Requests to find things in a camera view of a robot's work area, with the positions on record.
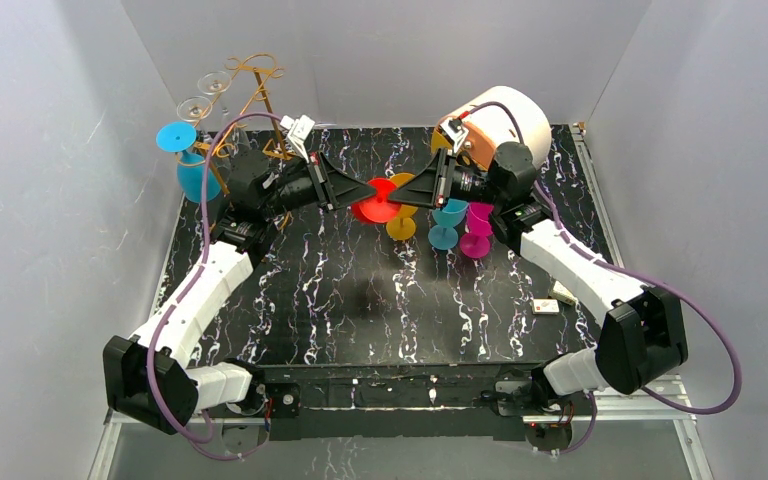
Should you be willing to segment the magenta plastic wine glass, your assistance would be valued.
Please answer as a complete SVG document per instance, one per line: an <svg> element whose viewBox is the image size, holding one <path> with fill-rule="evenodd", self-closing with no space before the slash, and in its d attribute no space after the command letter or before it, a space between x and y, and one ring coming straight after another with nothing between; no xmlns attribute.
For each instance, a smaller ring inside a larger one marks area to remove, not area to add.
<svg viewBox="0 0 768 480"><path fill-rule="evenodd" d="M465 233L461 237L459 247L464 255L472 259L487 256L492 247L492 227L489 216L493 206L473 202L467 208Z"/></svg>

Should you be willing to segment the light blue plastic wine glass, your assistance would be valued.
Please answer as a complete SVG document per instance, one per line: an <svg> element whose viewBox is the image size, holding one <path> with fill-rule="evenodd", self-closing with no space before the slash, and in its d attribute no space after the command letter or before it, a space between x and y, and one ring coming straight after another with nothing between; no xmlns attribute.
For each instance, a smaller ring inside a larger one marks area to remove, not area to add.
<svg viewBox="0 0 768 480"><path fill-rule="evenodd" d="M469 203L449 199L442 208L431 211L433 225L428 232L428 241L436 250L451 250L459 241L458 225L464 220Z"/></svg>

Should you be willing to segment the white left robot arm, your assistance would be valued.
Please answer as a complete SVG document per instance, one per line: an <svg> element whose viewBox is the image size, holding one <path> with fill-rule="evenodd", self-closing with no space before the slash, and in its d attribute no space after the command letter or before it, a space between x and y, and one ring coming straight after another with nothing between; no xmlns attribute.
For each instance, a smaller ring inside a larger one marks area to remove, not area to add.
<svg viewBox="0 0 768 480"><path fill-rule="evenodd" d="M376 194L322 152L279 162L244 151L227 184L229 195L208 218L207 247L184 280L146 323L129 337L112 337L102 352L109 408L169 435L196 413L247 401L261 383L247 362L193 368L190 361L219 310L271 249L280 217L308 205L333 212Z"/></svg>

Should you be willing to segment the red plastic wine glass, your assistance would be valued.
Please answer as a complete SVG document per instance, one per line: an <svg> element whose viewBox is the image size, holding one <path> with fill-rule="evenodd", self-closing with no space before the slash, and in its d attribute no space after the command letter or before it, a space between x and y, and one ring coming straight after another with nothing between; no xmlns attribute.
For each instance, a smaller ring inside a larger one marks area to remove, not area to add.
<svg viewBox="0 0 768 480"><path fill-rule="evenodd" d="M373 178L368 181L368 184L374 188L375 194L350 207L354 217L368 224L383 224L396 218L401 205L392 202L389 195L397 189L397 185L384 177Z"/></svg>

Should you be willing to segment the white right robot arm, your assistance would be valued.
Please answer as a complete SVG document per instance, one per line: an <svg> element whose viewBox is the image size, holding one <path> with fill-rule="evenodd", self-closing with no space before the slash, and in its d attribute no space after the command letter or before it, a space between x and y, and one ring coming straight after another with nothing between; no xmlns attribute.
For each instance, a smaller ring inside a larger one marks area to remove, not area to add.
<svg viewBox="0 0 768 480"><path fill-rule="evenodd" d="M486 172L439 149L388 198L429 209L453 200L491 205L496 239L568 288L597 320L601 333L595 346L561 354L531 371L532 404L548 407L571 394L606 388L631 394L683 364L688 348L679 298L614 271L558 227L533 191L537 177L530 149L516 141L495 149Z"/></svg>

